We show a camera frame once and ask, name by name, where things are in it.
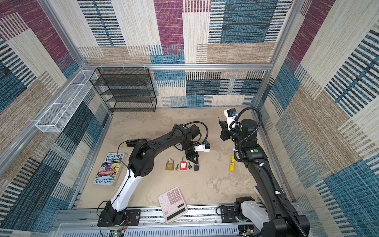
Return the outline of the red safety padlock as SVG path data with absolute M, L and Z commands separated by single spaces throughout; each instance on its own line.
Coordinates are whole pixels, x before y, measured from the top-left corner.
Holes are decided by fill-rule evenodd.
M 188 163 L 187 163 L 187 158 L 185 156 L 182 157 L 182 160 L 179 165 L 180 170 L 187 170 L 188 168 Z

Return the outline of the brass padlock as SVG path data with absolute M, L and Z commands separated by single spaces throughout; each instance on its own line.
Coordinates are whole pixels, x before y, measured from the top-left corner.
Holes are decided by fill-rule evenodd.
M 175 162 L 173 159 L 168 159 L 167 163 L 166 163 L 166 166 L 165 166 L 165 170 L 167 171 L 173 171 L 175 168 Z

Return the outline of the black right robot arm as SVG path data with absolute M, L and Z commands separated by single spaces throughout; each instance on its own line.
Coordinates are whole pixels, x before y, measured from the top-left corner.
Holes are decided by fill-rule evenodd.
M 265 208 L 249 198 L 237 198 L 236 219 L 250 220 L 254 224 L 252 237 L 307 237 L 310 222 L 300 215 L 280 187 L 271 170 L 267 155 L 258 144 L 257 134 L 262 125 L 262 115 L 255 107 L 224 111 L 225 121 L 220 121 L 221 139 L 235 144 L 235 161 L 243 163 L 258 185 Z

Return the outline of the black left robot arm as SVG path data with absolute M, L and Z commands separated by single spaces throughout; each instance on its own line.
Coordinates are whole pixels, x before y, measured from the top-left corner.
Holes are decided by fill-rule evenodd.
M 204 122 L 191 121 L 186 124 L 175 124 L 172 130 L 153 140 L 127 140 L 124 143 L 133 150 L 128 159 L 127 174 L 111 200 L 106 201 L 104 209 L 98 214 L 99 228 L 121 226 L 131 221 L 127 208 L 135 189 L 154 168 L 155 158 L 170 147 L 181 145 L 186 160 L 194 167 L 199 166 L 199 151 L 209 152 L 207 141 L 209 129 Z

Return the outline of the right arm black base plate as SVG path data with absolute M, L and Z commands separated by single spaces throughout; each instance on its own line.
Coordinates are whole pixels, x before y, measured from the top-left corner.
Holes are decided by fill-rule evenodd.
M 216 208 L 216 213 L 221 216 L 222 223 L 237 223 L 243 220 L 239 207 L 220 205 Z

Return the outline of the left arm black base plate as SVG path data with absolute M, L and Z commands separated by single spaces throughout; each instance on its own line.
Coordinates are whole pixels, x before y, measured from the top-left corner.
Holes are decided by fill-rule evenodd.
M 140 220 L 140 209 L 126 209 L 116 212 L 113 209 L 103 210 L 100 214 L 98 227 L 126 227 L 138 226 Z

